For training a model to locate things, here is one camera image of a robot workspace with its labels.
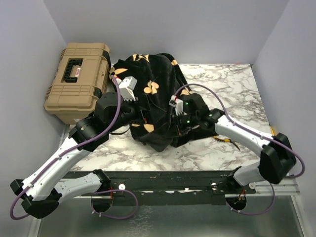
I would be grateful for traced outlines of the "black yellow flower pillowcase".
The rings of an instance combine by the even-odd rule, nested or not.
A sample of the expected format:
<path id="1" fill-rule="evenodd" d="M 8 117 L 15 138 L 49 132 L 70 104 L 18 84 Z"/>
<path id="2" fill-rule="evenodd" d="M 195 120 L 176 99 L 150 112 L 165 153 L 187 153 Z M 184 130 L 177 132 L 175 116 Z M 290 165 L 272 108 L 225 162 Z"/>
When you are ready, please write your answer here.
<path id="1" fill-rule="evenodd" d="M 118 60 L 110 70 L 116 78 L 132 76 L 137 79 L 133 90 L 136 98 L 148 98 L 153 124 L 130 124 L 134 140 L 161 152 L 168 146 L 179 147 L 189 141 L 208 138 L 200 128 L 178 136 L 172 122 L 175 109 L 169 105 L 172 95 L 193 94 L 177 61 L 168 53 L 133 54 Z"/>

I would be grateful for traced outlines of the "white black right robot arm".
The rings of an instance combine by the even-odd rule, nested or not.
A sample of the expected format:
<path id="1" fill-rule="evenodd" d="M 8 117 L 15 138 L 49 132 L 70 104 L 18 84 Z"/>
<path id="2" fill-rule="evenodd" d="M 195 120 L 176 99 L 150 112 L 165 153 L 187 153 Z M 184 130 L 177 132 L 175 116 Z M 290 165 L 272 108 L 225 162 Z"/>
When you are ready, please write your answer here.
<path id="1" fill-rule="evenodd" d="M 284 134 L 277 136 L 260 132 L 228 118 L 220 109 L 209 109 L 202 97 L 196 93 L 169 101 L 174 107 L 173 119 L 180 135 L 200 128 L 208 137 L 222 135 L 247 147 L 259 157 L 257 163 L 236 168 L 227 178 L 227 188 L 238 193 L 253 182 L 268 181 L 279 184 L 296 164 L 289 151 L 290 143 Z"/>

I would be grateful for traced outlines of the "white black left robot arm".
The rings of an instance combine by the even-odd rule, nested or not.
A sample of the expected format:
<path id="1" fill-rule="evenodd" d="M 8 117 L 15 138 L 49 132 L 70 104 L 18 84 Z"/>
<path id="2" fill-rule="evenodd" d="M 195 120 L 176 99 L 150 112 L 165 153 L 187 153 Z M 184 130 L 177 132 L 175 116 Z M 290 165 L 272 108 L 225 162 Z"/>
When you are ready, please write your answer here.
<path id="1" fill-rule="evenodd" d="M 17 198 L 10 208 L 10 217 L 42 219 L 67 199 L 111 192 L 111 180 L 101 169 L 71 181 L 63 182 L 62 178 L 108 141 L 112 131 L 128 124 L 149 122 L 149 109 L 150 101 L 145 94 L 133 97 L 123 90 L 105 93 L 97 100 L 95 110 L 76 123 L 59 149 L 37 171 L 23 180 L 12 181 L 10 187 Z"/>

